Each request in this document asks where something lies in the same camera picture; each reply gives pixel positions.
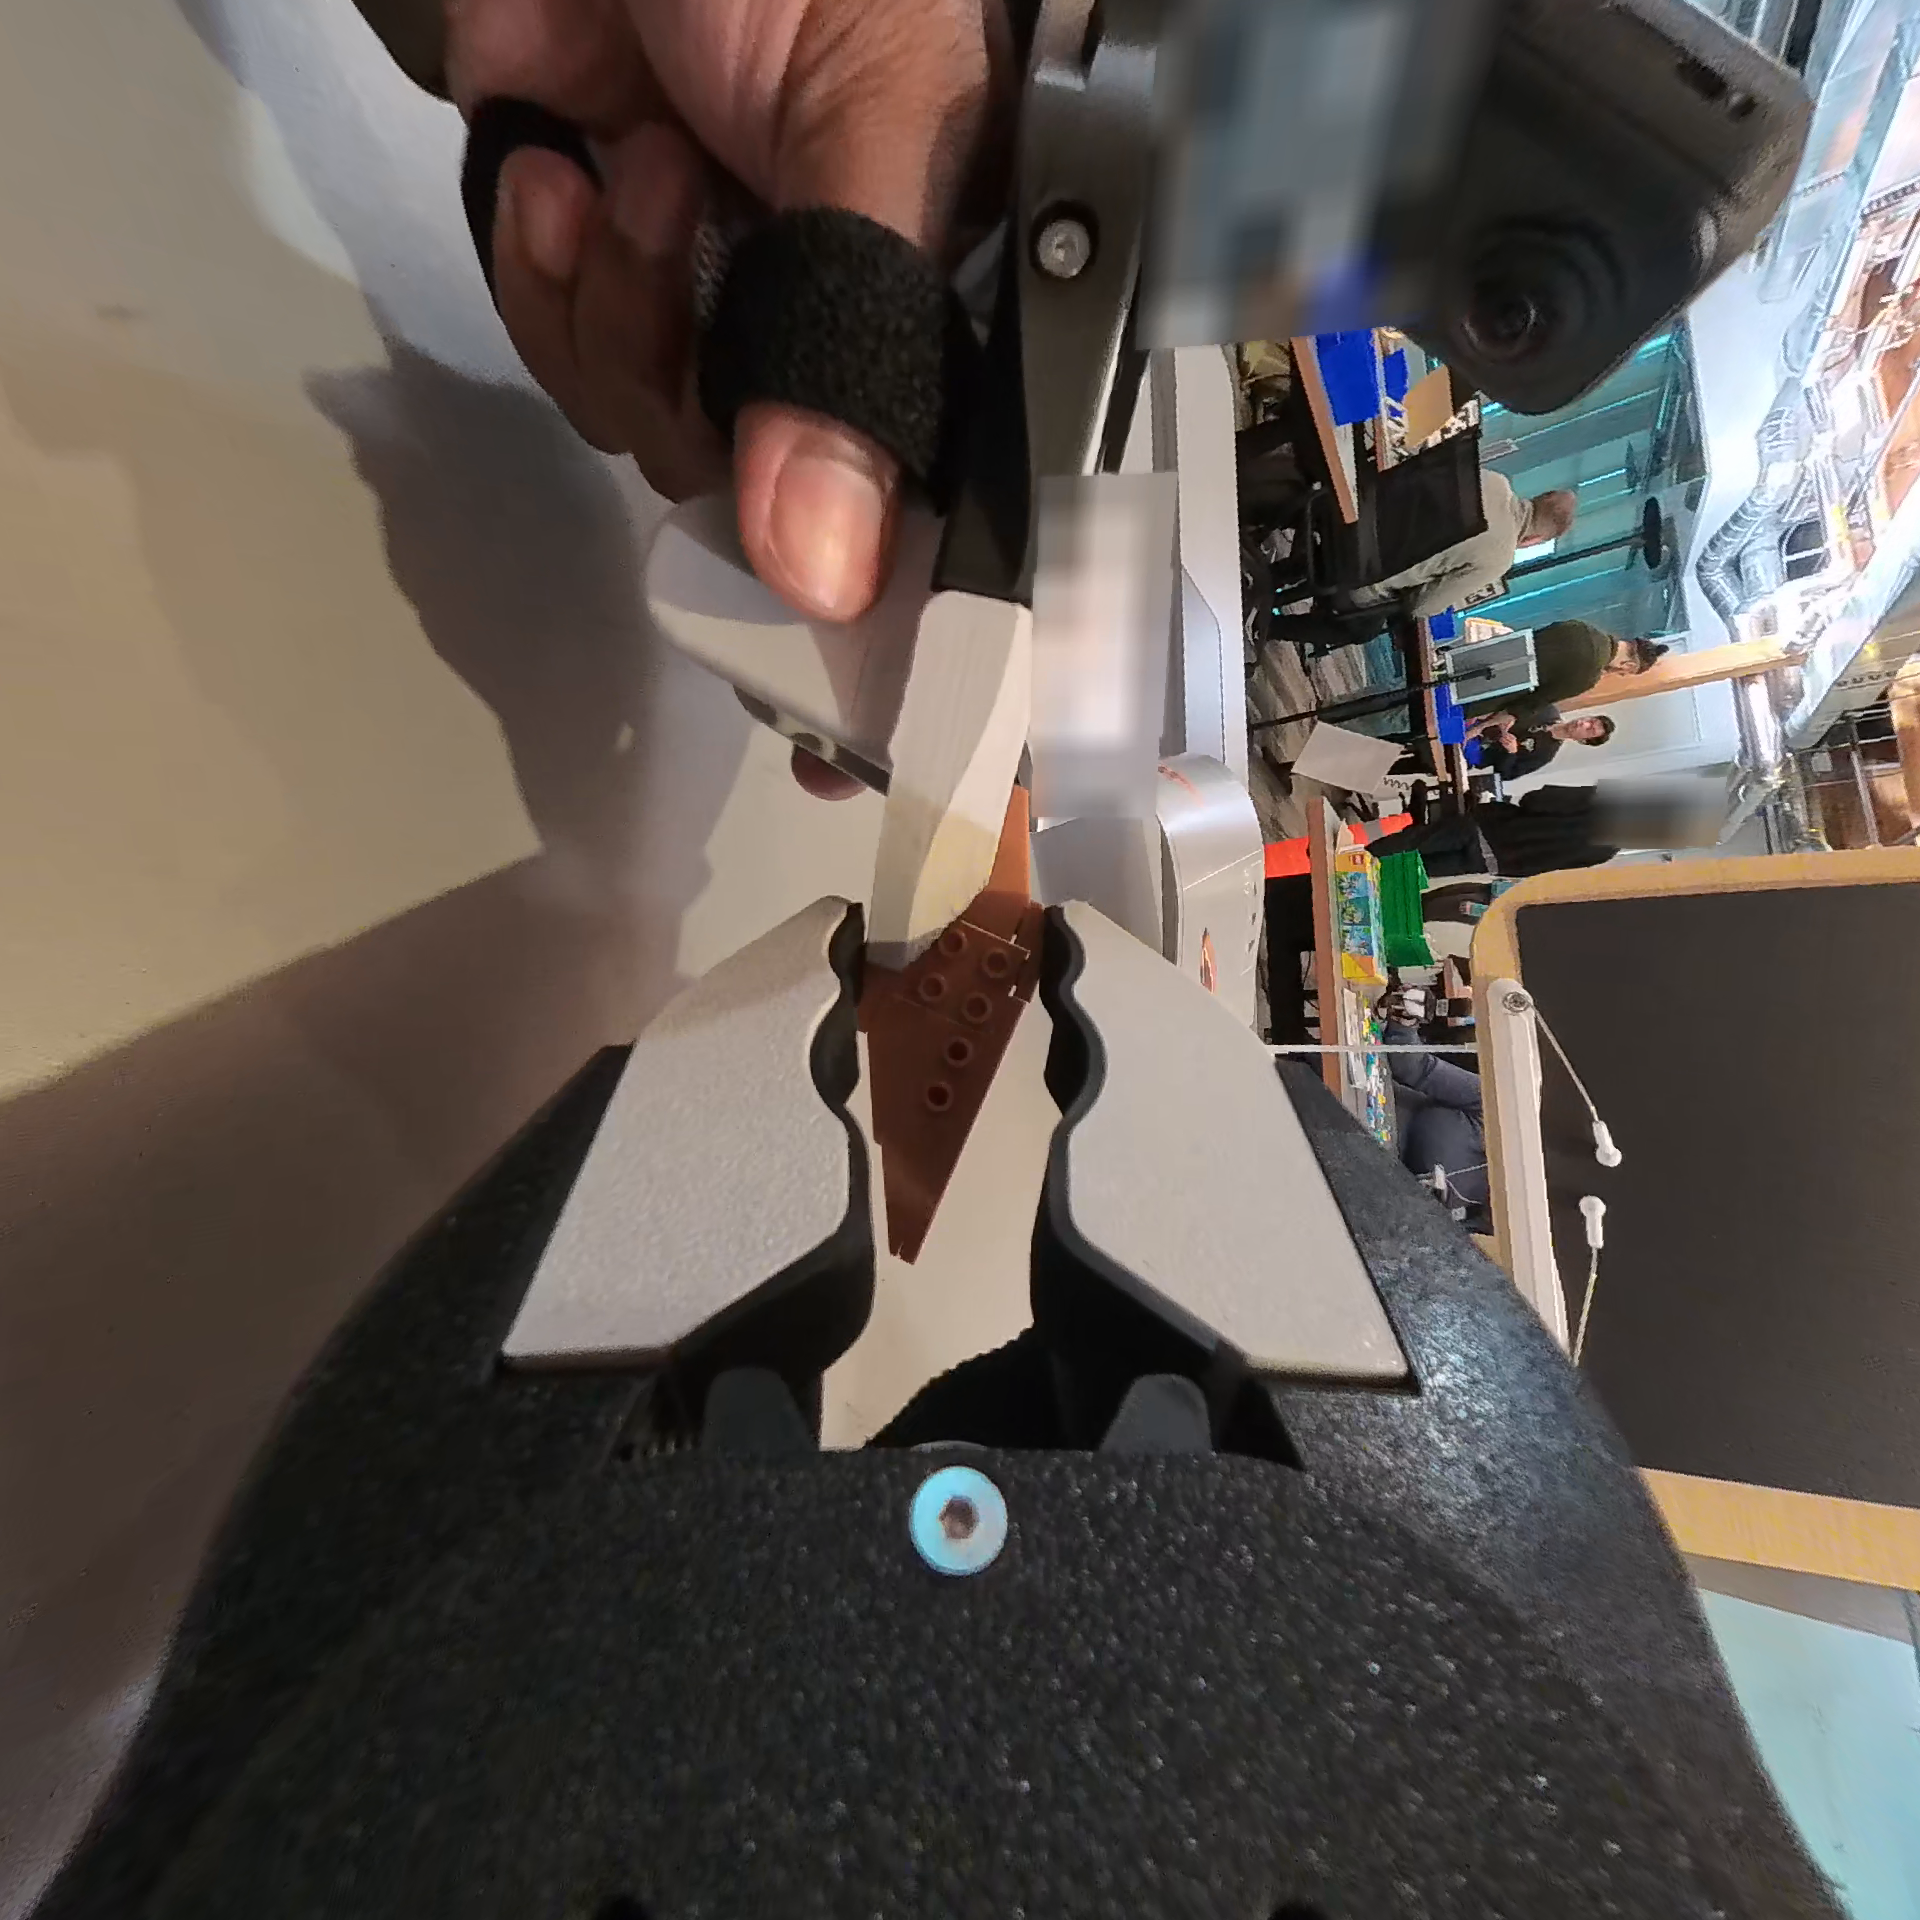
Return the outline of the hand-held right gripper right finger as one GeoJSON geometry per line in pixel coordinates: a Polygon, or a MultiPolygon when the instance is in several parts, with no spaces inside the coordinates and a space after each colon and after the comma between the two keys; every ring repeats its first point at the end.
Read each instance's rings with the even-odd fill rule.
{"type": "Polygon", "coordinates": [[[1089,904],[1044,917],[1035,1326],[1148,1374],[1397,1388],[1378,1286],[1270,1048],[1089,904]]]}

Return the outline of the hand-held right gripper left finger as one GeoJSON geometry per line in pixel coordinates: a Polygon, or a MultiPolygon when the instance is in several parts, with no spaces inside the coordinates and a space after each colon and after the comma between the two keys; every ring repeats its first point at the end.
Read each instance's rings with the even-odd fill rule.
{"type": "Polygon", "coordinates": [[[502,1340],[522,1370],[822,1377],[875,1294],[861,910],[822,897],[636,1038],[502,1340]]]}

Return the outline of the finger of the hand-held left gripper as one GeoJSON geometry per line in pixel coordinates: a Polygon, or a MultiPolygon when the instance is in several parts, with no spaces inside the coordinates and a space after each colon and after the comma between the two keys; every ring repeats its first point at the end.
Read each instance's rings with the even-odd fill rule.
{"type": "Polygon", "coordinates": [[[866,913],[868,961],[917,962],[986,888],[1030,729],[1033,613],[934,593],[917,631],[866,913]]]}

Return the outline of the orange brick ship hull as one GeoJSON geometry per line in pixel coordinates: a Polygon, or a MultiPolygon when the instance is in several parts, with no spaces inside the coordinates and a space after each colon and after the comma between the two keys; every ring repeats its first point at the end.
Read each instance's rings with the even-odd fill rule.
{"type": "Polygon", "coordinates": [[[966,1140],[1039,985],[1044,909],[1033,901],[1030,794],[1009,794],[983,889],[903,969],[868,961],[870,1136],[883,1235],[917,1259],[966,1140]]]}

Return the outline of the person's left hand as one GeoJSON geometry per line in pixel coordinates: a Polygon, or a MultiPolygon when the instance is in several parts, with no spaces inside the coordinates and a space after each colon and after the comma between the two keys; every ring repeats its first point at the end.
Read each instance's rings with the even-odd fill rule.
{"type": "Polygon", "coordinates": [[[843,207],[953,267],[1006,203],[1017,34],[1003,2],[358,2],[400,71],[464,120],[492,97],[586,136],[599,182],[499,171],[492,299],[538,386],[664,499],[732,481],[757,578],[851,622],[890,577],[898,460],[824,413],[694,394],[698,228],[729,182],[843,207]]]}

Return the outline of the colourful toy box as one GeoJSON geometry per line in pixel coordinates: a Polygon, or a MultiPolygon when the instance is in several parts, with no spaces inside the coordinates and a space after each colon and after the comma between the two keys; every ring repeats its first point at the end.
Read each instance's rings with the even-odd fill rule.
{"type": "Polygon", "coordinates": [[[1332,852],[1332,946],[1344,985],[1386,986],[1393,970],[1440,962],[1427,944],[1424,894],[1427,867],[1416,852],[1375,858],[1360,844],[1332,852]]]}

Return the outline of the black office chair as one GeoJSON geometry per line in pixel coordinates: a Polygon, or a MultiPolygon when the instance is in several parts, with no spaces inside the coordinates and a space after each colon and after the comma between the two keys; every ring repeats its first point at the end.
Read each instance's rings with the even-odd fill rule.
{"type": "Polygon", "coordinates": [[[1304,577],[1314,600],[1350,602],[1486,531],[1479,430],[1421,447],[1378,474],[1360,474],[1356,510],[1344,518],[1323,489],[1300,521],[1304,577]]]}

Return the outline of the black panel wooden frame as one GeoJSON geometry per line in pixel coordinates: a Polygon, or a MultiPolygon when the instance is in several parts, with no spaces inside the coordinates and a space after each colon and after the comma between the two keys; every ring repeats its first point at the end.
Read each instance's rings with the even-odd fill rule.
{"type": "Polygon", "coordinates": [[[1517,885],[1470,946],[1500,1262],[1675,1543],[1916,1589],[1916,850],[1517,885]]]}

